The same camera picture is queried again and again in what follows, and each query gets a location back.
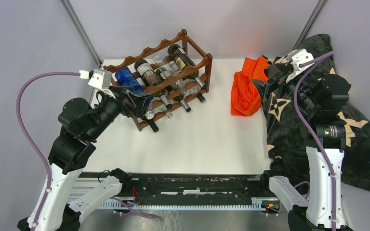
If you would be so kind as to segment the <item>dark green wine bottle labelled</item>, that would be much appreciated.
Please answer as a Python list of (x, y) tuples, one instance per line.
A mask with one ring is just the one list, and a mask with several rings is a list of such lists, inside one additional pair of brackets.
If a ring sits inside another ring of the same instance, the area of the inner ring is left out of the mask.
[(154, 133), (159, 131), (159, 128), (153, 119), (146, 119), (145, 121), (148, 123), (148, 125), (151, 127)]

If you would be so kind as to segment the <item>dark wine bottle silver neck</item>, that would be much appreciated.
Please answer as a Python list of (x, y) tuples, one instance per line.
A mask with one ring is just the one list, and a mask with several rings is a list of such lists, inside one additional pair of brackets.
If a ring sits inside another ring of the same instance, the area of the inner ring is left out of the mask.
[[(139, 60), (134, 64), (134, 68), (141, 76), (141, 79), (145, 81), (145, 84), (148, 87), (157, 86), (162, 83), (161, 78), (155, 73), (154, 69), (151, 67), (148, 61), (144, 59)], [(167, 109), (171, 109), (172, 104), (168, 100), (166, 92), (167, 91), (165, 89), (160, 89), (154, 93), (154, 96), (158, 97)]]

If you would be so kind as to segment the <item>blue square glass bottle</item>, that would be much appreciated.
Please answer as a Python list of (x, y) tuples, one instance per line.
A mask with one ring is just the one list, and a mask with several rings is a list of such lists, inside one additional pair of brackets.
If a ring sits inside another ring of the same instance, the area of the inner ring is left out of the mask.
[(143, 86), (137, 81), (128, 67), (115, 73), (115, 77), (120, 86), (133, 87), (131, 90), (135, 94), (144, 94)]

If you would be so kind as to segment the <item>tall clear glass bottle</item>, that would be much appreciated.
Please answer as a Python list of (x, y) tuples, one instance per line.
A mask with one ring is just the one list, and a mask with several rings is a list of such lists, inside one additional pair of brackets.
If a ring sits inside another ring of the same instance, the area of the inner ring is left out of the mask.
[(171, 118), (173, 116), (172, 112), (167, 109), (164, 105), (161, 105), (155, 109), (153, 109), (154, 114), (163, 113), (167, 118)]

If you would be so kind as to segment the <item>small clear glass bottle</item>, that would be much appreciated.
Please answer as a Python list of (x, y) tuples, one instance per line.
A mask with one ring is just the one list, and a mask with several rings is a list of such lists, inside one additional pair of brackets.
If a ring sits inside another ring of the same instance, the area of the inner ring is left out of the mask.
[[(169, 76), (176, 76), (178, 73), (174, 67), (166, 60), (166, 58), (160, 53), (156, 53), (152, 56), (154, 63), (158, 66), (159, 70), (164, 76), (164, 79), (167, 79)], [(187, 91), (184, 89), (184, 82), (182, 80), (177, 80), (171, 84), (171, 87), (179, 90), (183, 96), (186, 95)]]

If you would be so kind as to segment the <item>clear square bottle black cap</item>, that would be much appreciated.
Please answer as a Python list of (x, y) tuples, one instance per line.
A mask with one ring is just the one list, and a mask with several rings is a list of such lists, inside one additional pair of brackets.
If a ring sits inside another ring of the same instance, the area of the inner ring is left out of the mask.
[[(177, 74), (180, 74), (181, 73), (181, 70), (179, 69), (179, 67), (173, 62), (169, 62), (169, 64), (173, 67), (173, 69), (175, 70), (175, 72)], [(198, 100), (201, 102), (201, 103), (204, 103), (206, 101), (206, 99), (204, 98), (204, 96), (199, 93), (199, 91), (201, 90), (201, 88), (196, 85), (188, 90), (182, 90), (181, 89), (181, 94), (186, 97), (186, 96), (189, 96), (189, 95), (196, 95), (196, 97), (198, 98)]]

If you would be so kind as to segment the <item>dark wine bottle brown label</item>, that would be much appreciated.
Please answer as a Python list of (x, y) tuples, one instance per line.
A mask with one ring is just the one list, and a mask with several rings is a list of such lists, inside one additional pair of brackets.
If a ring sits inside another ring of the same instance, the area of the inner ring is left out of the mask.
[[(195, 63), (187, 55), (187, 53), (178, 44), (173, 44), (168, 48), (168, 55), (173, 59), (179, 70), (183, 71), (187, 66), (194, 66)], [(194, 80), (202, 90), (207, 89), (207, 85), (199, 76), (199, 71), (194, 71), (186, 76), (186, 78)]]

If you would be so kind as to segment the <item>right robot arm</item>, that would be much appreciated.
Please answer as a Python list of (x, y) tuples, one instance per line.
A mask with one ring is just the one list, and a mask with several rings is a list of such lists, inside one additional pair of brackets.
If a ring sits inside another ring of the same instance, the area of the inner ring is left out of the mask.
[(263, 100), (275, 92), (293, 101), (309, 162), (309, 198), (276, 173), (264, 175), (259, 191), (264, 196), (275, 194), (286, 209), (291, 231), (347, 231), (340, 199), (346, 132), (338, 114), (349, 99), (351, 86), (336, 74), (323, 76), (314, 87), (303, 81), (295, 80), (292, 69), (285, 66), (275, 77), (253, 83)]

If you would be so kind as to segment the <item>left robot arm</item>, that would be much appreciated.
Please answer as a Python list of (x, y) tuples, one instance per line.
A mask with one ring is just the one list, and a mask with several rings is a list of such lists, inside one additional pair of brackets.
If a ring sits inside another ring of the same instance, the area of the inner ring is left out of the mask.
[(97, 138), (119, 115), (144, 115), (152, 100), (151, 95), (134, 94), (129, 87), (110, 87), (95, 106), (83, 98), (69, 100), (58, 117), (62, 127), (48, 156), (50, 174), (45, 187), (32, 214), (18, 222), (18, 229), (77, 231), (103, 202), (118, 194), (128, 195), (133, 189), (132, 176), (116, 168), (88, 193), (69, 200), (74, 183), (96, 149)]

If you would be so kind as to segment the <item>brown wooden wine rack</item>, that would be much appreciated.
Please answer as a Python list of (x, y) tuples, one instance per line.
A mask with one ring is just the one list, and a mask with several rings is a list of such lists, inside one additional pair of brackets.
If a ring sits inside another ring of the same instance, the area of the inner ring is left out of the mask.
[[(178, 44), (182, 47), (182, 49), (187, 53), (187, 55), (192, 59), (192, 61), (195, 63), (194, 66), (187, 66), (183, 71), (181, 71), (180, 74), (176, 76), (169, 76), (167, 79), (164, 79), (163, 74), (159, 70), (158, 66), (154, 63), (152, 56), (158, 52), (160, 52), (168, 62), (173, 61), (173, 59), (168, 55), (168, 48), (173, 45)], [(148, 87), (145, 84), (145, 81), (141, 79), (141, 76), (139, 73), (135, 70), (134, 64), (139, 60), (146, 60), (151, 65), (151, 67), (154, 69), (155, 73), (161, 78), (162, 83), (157, 86), (150, 86)], [(182, 29), (181, 32), (179, 32), (174, 39), (168, 40), (164, 39), (160, 42), (160, 44), (155, 48), (147, 47), (145, 48), (142, 53), (138, 56), (132, 57), (128, 56), (126, 57), (123, 62), (119, 65), (104, 65), (102, 67), (103, 70), (110, 71), (112, 73), (112, 85), (114, 86), (120, 86), (117, 82), (117, 79), (115, 77), (115, 73), (125, 67), (128, 67), (134, 77), (137, 79), (137, 81), (143, 86), (144, 93), (145, 94), (153, 94), (160, 89), (165, 89), (166, 96), (168, 100), (172, 104), (172, 108), (169, 109), (172, 113), (174, 110), (183, 108), (180, 103), (175, 102), (173, 100), (174, 97), (178, 96), (181, 92), (179, 90), (173, 90), (171, 92), (168, 92), (166, 87), (172, 83), (174, 83), (177, 80), (182, 80), (184, 82), (184, 89), (188, 90), (196, 85), (198, 85), (194, 80), (186, 78), (186, 76), (194, 71), (199, 71), (199, 76), (202, 79), (202, 81), (207, 85), (206, 90), (200, 90), (199, 93), (202, 95), (209, 91), (209, 85), (210, 85), (210, 76), (211, 76), (211, 65), (212, 65), (212, 55), (209, 53), (205, 53), (188, 35), (187, 31), (185, 29)], [(198, 99), (196, 95), (189, 95), (184, 97), (187, 103), (189, 103), (193, 99)], [(126, 98), (124, 100), (125, 103), (127, 103), (130, 107), (132, 107), (132, 104), (129, 102), (129, 100)], [(152, 110), (164, 105), (162, 101), (154, 96), (153, 101), (153, 107)], [(157, 113), (155, 114), (153, 120), (156, 122), (157, 120), (163, 118), (165, 115), (163, 113)], [(134, 115), (132, 111), (132, 119), (134, 123), (137, 126), (137, 129), (139, 131), (142, 131), (145, 127), (150, 127), (148, 123), (145, 120), (142, 120), (141, 118), (138, 118)]]

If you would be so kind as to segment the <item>orange cloth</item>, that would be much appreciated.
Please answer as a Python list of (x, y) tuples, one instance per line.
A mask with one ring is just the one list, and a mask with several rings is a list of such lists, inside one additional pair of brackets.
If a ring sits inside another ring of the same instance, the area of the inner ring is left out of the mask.
[(234, 74), (231, 89), (231, 115), (251, 116), (259, 110), (261, 98), (253, 81), (267, 81), (264, 70), (268, 66), (268, 60), (263, 56), (257, 59), (245, 58), (242, 70)]

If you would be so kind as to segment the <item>black floral blanket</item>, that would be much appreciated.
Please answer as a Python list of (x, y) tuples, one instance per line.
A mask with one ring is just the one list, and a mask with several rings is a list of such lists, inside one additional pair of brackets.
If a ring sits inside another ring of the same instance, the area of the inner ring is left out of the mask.
[[(292, 184), (309, 181), (309, 162), (300, 133), (301, 120), (293, 101), (272, 94), (262, 103), (266, 119), (266, 144), (270, 169), (289, 179)], [(370, 121), (354, 106), (346, 103), (339, 118), (344, 123), (346, 149), (341, 181), (370, 191)]]

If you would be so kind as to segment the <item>aluminium corner post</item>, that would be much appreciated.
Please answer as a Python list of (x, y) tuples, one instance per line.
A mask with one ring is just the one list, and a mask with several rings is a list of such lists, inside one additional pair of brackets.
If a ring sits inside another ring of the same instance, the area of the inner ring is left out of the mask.
[(91, 42), (82, 22), (80, 21), (76, 11), (74, 10), (71, 2), (69, 0), (60, 0), (65, 12), (67, 13), (71, 23), (73, 24), (74, 28), (76, 29), (80, 39), (84, 43), (86, 49), (88, 50), (91, 58), (96, 63), (97, 67), (100, 67), (102, 64), (102, 60), (96, 51), (93, 43)]
[(310, 16), (308, 17), (304, 27), (302, 28), (294, 46), (293, 49), (296, 49), (300, 43), (307, 37), (308, 33), (312, 29), (314, 23), (318, 19), (320, 13), (322, 12), (323, 8), (327, 4), (328, 0), (318, 0), (315, 7), (313, 8)]

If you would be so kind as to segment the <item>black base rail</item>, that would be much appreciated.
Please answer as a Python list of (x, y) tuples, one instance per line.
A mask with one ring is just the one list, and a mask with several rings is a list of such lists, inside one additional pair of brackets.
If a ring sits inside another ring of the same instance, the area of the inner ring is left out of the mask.
[(260, 175), (132, 173), (116, 198), (138, 209), (251, 209), (275, 199)]

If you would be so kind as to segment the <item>left aluminium corner post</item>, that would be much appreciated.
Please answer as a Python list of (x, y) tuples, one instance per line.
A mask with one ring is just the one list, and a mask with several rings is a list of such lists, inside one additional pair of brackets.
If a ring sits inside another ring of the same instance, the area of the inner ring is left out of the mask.
[(71, 23), (73, 24), (74, 28), (76, 29), (80, 39), (84, 43), (86, 49), (88, 50), (91, 58), (96, 63), (97, 67), (100, 67), (102, 64), (102, 60), (96, 51), (93, 43), (91, 42), (82, 22), (80, 21), (76, 11), (74, 10), (71, 2), (69, 0), (60, 0), (65, 12), (67, 13)]

